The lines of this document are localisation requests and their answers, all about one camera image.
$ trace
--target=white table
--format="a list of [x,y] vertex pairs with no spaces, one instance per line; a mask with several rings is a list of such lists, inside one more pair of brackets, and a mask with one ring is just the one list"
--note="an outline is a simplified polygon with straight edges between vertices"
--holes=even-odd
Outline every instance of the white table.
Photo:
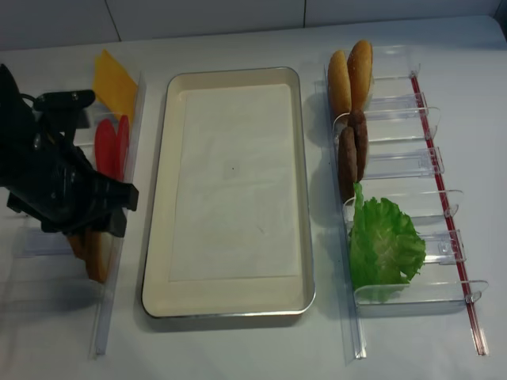
[[[342,343],[340,300],[334,290],[328,254],[337,249],[337,244],[322,239],[329,227],[318,217],[319,210],[334,207],[333,174],[329,166],[321,166],[321,161],[329,161],[327,147],[322,145],[326,133],[323,99],[312,95],[315,81],[321,79],[315,67],[326,63],[330,52],[350,48],[360,38],[377,46],[415,46],[416,60],[421,62],[421,88],[428,102],[442,109],[436,143],[442,150],[446,187],[460,188],[466,194],[456,225],[462,230],[467,250],[468,275],[490,282],[490,289],[477,304],[490,348],[488,357],[476,355],[466,313],[399,322],[369,321],[368,358],[351,362],[347,357]],[[507,107],[507,45],[496,21],[488,17],[399,21],[8,51],[0,52],[0,62],[13,69],[21,89],[34,89],[44,82],[38,82],[44,71],[37,70],[36,63],[59,60],[71,65],[104,47],[112,52],[129,51],[147,80],[134,180],[140,192],[139,206],[128,220],[108,352],[91,361],[86,357],[88,347],[76,348],[80,342],[71,328],[75,324],[68,322],[72,315],[34,321],[27,326],[31,333],[58,325],[60,335],[52,341],[30,343],[48,348],[47,355],[35,357],[30,345],[21,341],[23,333],[17,332],[11,337],[10,353],[0,359],[2,379],[505,377],[507,307],[503,291],[507,291],[507,255],[502,241],[507,215],[507,127],[503,113]],[[169,332],[164,324],[149,323],[139,304],[145,222],[156,167],[154,147],[159,141],[167,84],[182,72],[275,66],[293,67],[301,79],[310,208],[314,215],[314,305],[292,327]],[[10,334],[6,329],[0,333]],[[62,344],[73,355],[51,357],[51,347]]]

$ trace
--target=red rail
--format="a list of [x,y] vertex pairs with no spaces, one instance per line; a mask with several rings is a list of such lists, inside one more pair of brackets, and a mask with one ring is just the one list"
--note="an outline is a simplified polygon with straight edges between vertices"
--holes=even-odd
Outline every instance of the red rail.
[[[417,81],[417,76],[412,75],[411,81],[412,81],[412,87],[414,89],[414,92],[420,93],[421,89],[419,88],[419,82]],[[421,98],[417,99],[417,106],[420,108],[425,107]],[[429,133],[428,118],[426,117],[426,112],[424,110],[421,110],[421,121],[422,121],[422,128],[423,128],[423,130],[425,132],[425,136],[426,136],[426,144],[427,144],[428,148],[433,148],[434,147],[433,139]],[[444,191],[445,190],[444,178],[442,177],[442,175],[440,173],[435,174],[435,181],[436,181],[436,186],[438,187],[438,190]],[[445,192],[442,192],[440,194],[440,200],[442,202],[442,207],[443,207],[444,211],[448,210],[449,209],[449,201],[447,198],[447,194]],[[452,219],[452,215],[445,214],[445,221],[447,223],[447,228],[449,230],[456,229],[454,226],[454,220]],[[463,253],[461,252],[461,247],[459,247],[459,245],[456,245],[455,255],[456,255],[456,261],[457,261],[456,266],[458,268],[459,279],[461,281],[468,281],[467,269],[465,268],[465,263],[463,262]],[[462,287],[463,287],[463,294],[465,295],[465,297],[468,296],[471,293],[470,284],[463,283]],[[481,328],[478,323],[478,317],[477,317],[477,313],[475,312],[475,305],[473,302],[467,303],[467,312],[468,312],[468,317],[470,319],[470,326],[471,326],[472,336],[474,338],[475,349],[477,350],[478,355],[487,355],[486,342],[484,341],[484,337],[482,335],[482,331],[481,331]]]

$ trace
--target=yellow cheese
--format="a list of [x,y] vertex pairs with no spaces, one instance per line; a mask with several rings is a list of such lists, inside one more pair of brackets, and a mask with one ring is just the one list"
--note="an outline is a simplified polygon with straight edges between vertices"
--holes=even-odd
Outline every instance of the yellow cheese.
[[132,128],[137,85],[106,50],[95,60],[93,91],[118,120],[122,115],[127,115]]

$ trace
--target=lettuce leaf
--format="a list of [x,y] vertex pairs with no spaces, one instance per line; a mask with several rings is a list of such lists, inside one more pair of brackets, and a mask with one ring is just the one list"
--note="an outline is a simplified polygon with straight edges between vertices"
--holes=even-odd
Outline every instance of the lettuce leaf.
[[382,198],[364,202],[354,184],[356,204],[350,233],[350,272],[354,290],[366,285],[409,283],[422,267],[426,243],[407,214]]

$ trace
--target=bread slice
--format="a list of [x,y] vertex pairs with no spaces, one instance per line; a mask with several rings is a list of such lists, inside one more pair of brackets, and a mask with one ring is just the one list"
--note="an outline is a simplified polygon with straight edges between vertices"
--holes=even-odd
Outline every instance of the bread slice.
[[338,183],[341,200],[345,203],[354,196],[354,183],[357,181],[357,152],[354,130],[345,127],[338,142]]
[[360,109],[354,109],[349,115],[349,127],[354,130],[357,157],[357,182],[363,179],[364,168],[368,161],[368,128],[366,117]]
[[327,85],[334,117],[348,113],[352,107],[349,70],[342,50],[336,51],[327,69]]
[[88,278],[105,283],[113,237],[106,232],[87,228],[80,234],[67,236],[67,240],[71,244],[74,255],[85,261]]
[[347,61],[352,109],[364,109],[372,83],[373,48],[366,40],[354,45]]

